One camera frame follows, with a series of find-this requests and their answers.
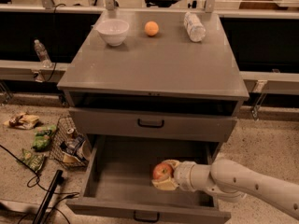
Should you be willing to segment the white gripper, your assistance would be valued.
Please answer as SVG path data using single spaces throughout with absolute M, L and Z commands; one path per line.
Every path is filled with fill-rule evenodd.
M 152 185 L 160 190 L 172 191 L 180 188 L 184 191 L 195 192 L 191 182 L 191 171 L 194 165 L 194 161 L 165 160 L 163 161 L 163 166 L 175 170 L 174 178 L 153 179 Z

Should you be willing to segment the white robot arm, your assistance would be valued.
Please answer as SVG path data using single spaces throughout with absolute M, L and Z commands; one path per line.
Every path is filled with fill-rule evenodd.
M 199 190 L 229 203 L 237 203 L 249 194 L 299 219 L 297 184 L 256 173 L 235 161 L 219 159 L 212 164 L 197 164 L 165 160 L 154 167 L 151 182 L 156 189 Z

